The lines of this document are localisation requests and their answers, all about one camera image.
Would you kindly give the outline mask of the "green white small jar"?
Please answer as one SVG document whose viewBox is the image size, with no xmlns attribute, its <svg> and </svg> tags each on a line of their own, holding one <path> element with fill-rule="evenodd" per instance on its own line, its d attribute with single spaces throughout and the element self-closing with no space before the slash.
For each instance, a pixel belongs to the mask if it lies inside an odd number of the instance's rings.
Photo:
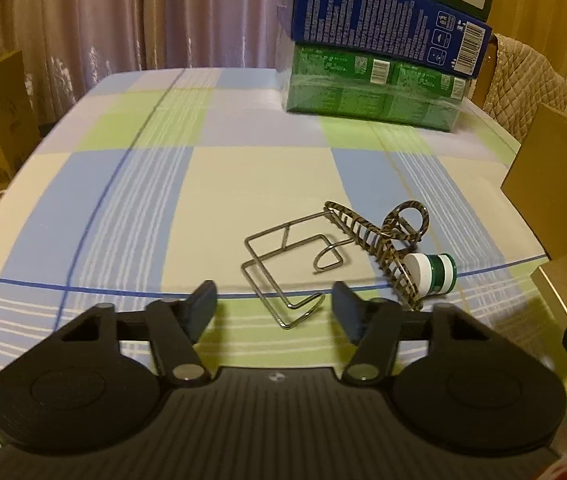
<svg viewBox="0 0 567 480">
<path fill-rule="evenodd" d="M 457 264 L 450 254 L 413 252 L 403 259 L 403 264 L 419 298 L 447 295 L 455 288 Z"/>
</svg>

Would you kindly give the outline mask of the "striped hair claw clip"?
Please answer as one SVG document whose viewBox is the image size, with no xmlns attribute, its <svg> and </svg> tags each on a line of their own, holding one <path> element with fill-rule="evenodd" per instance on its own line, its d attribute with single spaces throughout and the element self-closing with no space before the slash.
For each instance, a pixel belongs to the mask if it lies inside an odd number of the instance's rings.
<svg viewBox="0 0 567 480">
<path fill-rule="evenodd" d="M 331 200 L 323 205 L 323 213 L 345 234 L 345 239 L 333 242 L 323 249 L 315 258 L 314 266 L 327 252 L 355 244 L 375 259 L 405 309 L 422 309 L 418 286 L 409 275 L 403 260 L 408 254 L 416 252 L 429 229 L 429 211 L 423 203 L 405 200 L 385 216 L 381 226 L 376 226 L 358 212 Z"/>
</svg>

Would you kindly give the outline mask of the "plaid tablecloth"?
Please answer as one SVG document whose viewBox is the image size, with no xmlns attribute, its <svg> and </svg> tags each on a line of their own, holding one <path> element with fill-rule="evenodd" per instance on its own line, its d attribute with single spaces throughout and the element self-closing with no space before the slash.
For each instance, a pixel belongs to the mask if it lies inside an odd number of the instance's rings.
<svg viewBox="0 0 567 480">
<path fill-rule="evenodd" d="M 296 115 L 274 70 L 107 77 L 61 119 L 0 200 L 0 370 L 84 310 L 137 310 L 218 285 L 198 350 L 220 365 L 341 368 L 353 349 L 328 306 L 283 330 L 241 273 L 247 236 L 332 200 L 373 223 L 405 200 L 431 214 L 423 252 L 459 271 L 451 302 L 555 370 L 561 333 L 531 276 L 537 239 L 501 192 L 518 142 L 470 102 L 451 132 Z M 327 274 L 365 297 L 389 287 L 349 245 Z"/>
</svg>

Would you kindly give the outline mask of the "open cardboard box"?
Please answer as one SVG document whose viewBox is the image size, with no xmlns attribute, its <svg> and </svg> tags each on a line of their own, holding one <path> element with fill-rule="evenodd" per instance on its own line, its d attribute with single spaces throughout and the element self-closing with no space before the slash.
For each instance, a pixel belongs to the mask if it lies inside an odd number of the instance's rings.
<svg viewBox="0 0 567 480">
<path fill-rule="evenodd" d="M 538 107 L 501 190 L 550 258 L 567 256 L 567 115 Z"/>
</svg>

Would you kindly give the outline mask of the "green box pack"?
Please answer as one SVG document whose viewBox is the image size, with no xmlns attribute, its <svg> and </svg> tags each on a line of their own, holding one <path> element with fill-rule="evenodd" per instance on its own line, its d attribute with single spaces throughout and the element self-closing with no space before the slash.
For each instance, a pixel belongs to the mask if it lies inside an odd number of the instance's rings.
<svg viewBox="0 0 567 480">
<path fill-rule="evenodd" d="M 288 112 L 453 129 L 469 81 L 372 54 L 282 38 L 277 52 Z"/>
</svg>

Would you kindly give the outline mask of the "quilted beige chair cover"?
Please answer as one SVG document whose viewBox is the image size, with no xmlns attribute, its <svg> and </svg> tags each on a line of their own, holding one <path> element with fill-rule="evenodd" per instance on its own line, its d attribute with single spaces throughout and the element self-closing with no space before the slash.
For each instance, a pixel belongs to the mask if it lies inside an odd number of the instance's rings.
<svg viewBox="0 0 567 480">
<path fill-rule="evenodd" d="M 545 55 L 519 40 L 493 34 L 469 99 L 522 143 L 538 107 L 565 111 L 567 82 Z"/>
</svg>

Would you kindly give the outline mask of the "blue box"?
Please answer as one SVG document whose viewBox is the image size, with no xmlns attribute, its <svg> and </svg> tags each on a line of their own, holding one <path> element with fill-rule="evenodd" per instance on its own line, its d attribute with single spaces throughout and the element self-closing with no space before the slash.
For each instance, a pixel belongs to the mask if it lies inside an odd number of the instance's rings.
<svg viewBox="0 0 567 480">
<path fill-rule="evenodd" d="M 279 23 L 301 44 L 378 54 L 475 78 L 489 25 L 432 0 L 277 0 Z"/>
</svg>

